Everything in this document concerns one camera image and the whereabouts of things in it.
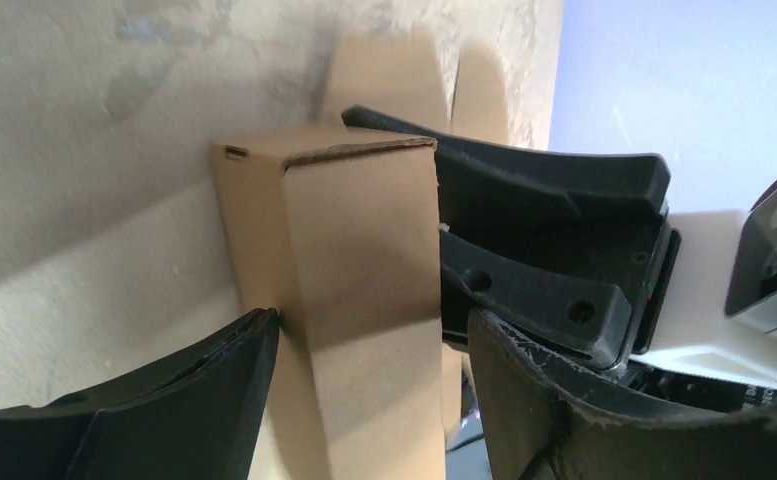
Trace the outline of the brown cardboard box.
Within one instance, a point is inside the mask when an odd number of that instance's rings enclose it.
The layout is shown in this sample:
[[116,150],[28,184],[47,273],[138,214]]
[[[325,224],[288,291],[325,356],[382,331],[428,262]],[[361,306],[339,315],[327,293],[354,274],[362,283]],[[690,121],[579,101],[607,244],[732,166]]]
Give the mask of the brown cardboard box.
[[253,479],[442,479],[462,357],[441,339],[431,140],[345,127],[361,104],[504,143],[503,71],[466,43],[452,100],[424,32],[339,38],[315,124],[217,140],[211,167],[245,309],[281,336]]

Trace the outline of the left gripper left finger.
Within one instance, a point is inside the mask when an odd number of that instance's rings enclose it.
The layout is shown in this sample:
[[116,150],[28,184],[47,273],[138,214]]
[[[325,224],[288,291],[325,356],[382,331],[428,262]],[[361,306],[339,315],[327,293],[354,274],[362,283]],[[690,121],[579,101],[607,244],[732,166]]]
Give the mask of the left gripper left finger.
[[0,479],[246,478],[279,324],[255,309],[105,383],[0,410]]

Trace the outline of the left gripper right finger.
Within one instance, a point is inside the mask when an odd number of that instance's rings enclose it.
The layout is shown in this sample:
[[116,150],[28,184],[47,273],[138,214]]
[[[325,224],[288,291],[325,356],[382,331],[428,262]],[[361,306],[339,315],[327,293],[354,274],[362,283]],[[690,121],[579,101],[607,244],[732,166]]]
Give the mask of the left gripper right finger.
[[661,400],[482,310],[468,342],[496,479],[777,479],[777,403],[718,413]]

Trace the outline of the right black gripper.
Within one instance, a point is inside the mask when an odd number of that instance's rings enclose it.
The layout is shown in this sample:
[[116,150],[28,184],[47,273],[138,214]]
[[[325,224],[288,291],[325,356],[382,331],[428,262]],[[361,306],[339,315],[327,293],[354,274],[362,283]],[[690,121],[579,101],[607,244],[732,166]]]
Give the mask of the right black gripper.
[[441,216],[444,334],[474,308],[542,346],[608,369],[648,344],[680,236],[661,215],[658,154],[542,152],[449,135],[361,105],[345,125],[429,137]]

